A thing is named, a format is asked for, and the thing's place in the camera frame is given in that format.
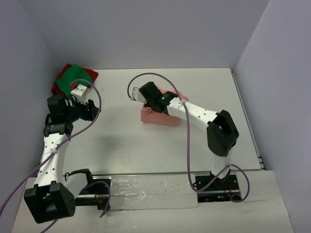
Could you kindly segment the pink t-shirt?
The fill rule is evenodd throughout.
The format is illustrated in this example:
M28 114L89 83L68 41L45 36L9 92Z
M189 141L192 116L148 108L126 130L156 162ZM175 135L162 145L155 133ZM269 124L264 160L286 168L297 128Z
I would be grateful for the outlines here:
M152 90L157 89L158 91L156 91L156 93L161 92L161 96L166 92L168 92L167 90L158 88L158 86L156 86L153 82L148 82L144 86L147 86L147 89L150 89L150 87ZM188 97L184 96L181 92L179 92L179 95L182 99L187 101L189 100ZM140 121L143 123L153 123L177 127L180 123L180 118L154 111L150 107L150 103L147 101L146 103L143 104L143 107L140 110Z

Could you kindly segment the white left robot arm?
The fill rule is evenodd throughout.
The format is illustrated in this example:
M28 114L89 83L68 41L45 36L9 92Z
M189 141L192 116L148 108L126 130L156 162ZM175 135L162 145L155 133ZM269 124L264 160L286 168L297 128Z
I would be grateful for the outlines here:
M68 100L62 95L47 99L49 114L46 117L44 150L37 178L32 188L24 192L24 200L36 223L45 223L71 217L75 213L76 197L82 191L90 193L95 181L89 169L76 170L63 180L66 150L72 134L73 123L79 119L94 122L99 109L93 100Z

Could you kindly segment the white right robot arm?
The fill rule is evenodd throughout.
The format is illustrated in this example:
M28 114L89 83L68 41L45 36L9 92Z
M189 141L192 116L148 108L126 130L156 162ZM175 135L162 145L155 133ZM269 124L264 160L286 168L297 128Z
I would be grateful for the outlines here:
M210 111L182 99L178 94L162 93L153 82L134 87L132 99L144 103L157 113L183 119L187 127L197 126L207 135L207 146L214 154L212 186L221 190L228 184L230 153L239 137L237 127L228 111Z

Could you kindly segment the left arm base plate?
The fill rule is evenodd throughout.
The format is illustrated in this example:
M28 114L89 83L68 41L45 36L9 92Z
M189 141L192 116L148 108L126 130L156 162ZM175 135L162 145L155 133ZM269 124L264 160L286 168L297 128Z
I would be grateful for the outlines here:
M97 183L79 193L75 199L76 206L95 206L98 210L104 210L108 195L108 187L103 183Z

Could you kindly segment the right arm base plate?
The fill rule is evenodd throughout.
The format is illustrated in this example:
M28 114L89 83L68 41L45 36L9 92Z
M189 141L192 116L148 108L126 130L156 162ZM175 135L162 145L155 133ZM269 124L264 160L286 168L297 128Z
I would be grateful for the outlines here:
M193 185L196 189L201 189L206 186L212 178L213 177L207 173L196 173ZM197 194L197 200L199 203L231 202L240 201L241 199L240 187L235 174L230 174L224 183L217 179L201 194Z

